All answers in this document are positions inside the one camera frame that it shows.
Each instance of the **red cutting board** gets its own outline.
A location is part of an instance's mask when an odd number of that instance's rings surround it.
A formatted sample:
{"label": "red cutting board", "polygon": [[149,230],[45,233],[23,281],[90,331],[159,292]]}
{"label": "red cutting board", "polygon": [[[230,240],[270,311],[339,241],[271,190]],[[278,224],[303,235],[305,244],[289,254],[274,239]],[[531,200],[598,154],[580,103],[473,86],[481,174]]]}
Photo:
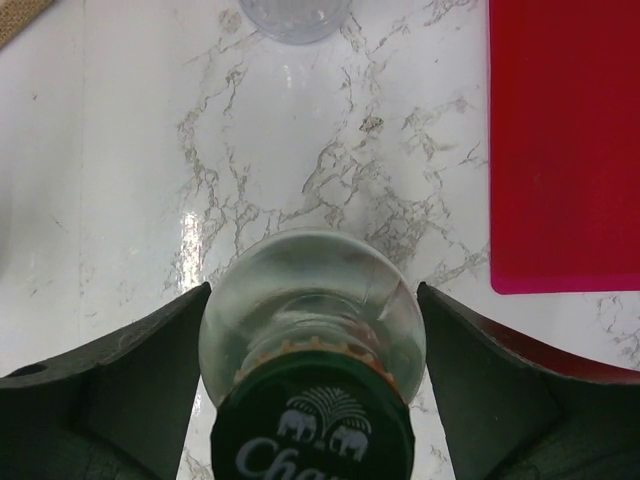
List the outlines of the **red cutting board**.
{"label": "red cutting board", "polygon": [[640,0],[489,0],[491,279],[640,290]]}

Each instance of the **elephant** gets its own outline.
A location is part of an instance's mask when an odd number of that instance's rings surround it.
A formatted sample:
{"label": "elephant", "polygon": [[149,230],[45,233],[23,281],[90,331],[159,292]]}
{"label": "elephant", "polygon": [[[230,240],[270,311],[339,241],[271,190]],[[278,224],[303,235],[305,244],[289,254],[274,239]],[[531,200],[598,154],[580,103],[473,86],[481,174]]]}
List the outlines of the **elephant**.
{"label": "elephant", "polygon": [[340,425],[329,442],[329,449],[332,452],[338,452],[338,455],[344,457],[348,451],[353,452],[353,459],[362,460],[367,448],[369,447],[369,439],[360,430],[353,430],[344,425]]}
{"label": "elephant", "polygon": [[298,410],[287,410],[280,417],[278,435],[282,437],[293,431],[294,440],[309,443],[316,434],[316,428],[316,417],[313,415]]}

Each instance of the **red placemat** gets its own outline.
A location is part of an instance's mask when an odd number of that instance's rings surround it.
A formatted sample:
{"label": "red placemat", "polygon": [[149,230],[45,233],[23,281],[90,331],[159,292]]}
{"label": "red placemat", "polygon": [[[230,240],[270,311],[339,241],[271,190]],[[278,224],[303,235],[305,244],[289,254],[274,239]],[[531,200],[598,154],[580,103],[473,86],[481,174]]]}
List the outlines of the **red placemat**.
{"label": "red placemat", "polygon": [[640,0],[490,0],[499,293],[640,290]]}

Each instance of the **bottle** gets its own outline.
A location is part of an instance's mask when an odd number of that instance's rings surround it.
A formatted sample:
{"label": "bottle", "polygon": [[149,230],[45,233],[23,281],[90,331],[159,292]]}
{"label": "bottle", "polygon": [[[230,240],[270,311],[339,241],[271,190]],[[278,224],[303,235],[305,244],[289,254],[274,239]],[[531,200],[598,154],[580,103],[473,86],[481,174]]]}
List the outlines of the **bottle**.
{"label": "bottle", "polygon": [[339,28],[349,0],[240,0],[247,16],[275,40],[305,44]]}
{"label": "bottle", "polygon": [[326,230],[271,236],[213,289],[200,330],[222,479],[409,479],[424,324],[398,269]]}

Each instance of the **white table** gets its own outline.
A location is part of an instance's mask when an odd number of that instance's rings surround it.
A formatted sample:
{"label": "white table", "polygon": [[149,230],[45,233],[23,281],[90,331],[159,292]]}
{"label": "white table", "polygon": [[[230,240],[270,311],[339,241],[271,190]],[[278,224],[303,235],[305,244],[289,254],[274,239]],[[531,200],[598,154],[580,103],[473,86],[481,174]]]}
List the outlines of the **white table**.
{"label": "white table", "polygon": [[[482,0],[356,1],[287,47],[232,0],[61,0],[0,51],[0,375],[111,332],[269,233],[330,226],[535,338],[640,368],[636,293],[488,279]],[[415,479],[452,479],[428,379]],[[209,479],[202,389],[180,479]]]}

